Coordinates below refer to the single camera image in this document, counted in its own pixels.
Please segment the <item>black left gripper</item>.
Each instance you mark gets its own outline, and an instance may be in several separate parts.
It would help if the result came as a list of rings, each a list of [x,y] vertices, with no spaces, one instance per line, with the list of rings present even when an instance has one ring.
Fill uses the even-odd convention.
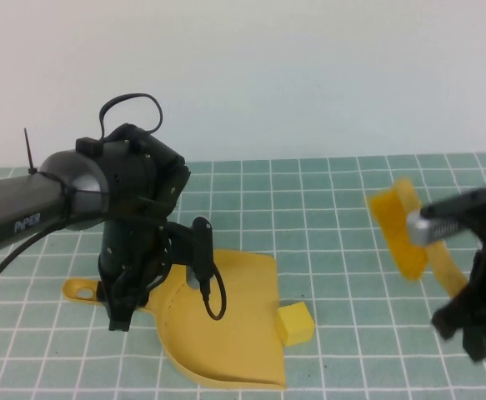
[[[135,272],[169,268],[168,220],[141,214],[101,213],[104,222],[98,257],[99,302],[108,315],[108,330],[128,332],[135,311],[143,308],[160,277],[147,282]],[[110,275],[106,272],[120,272]]]

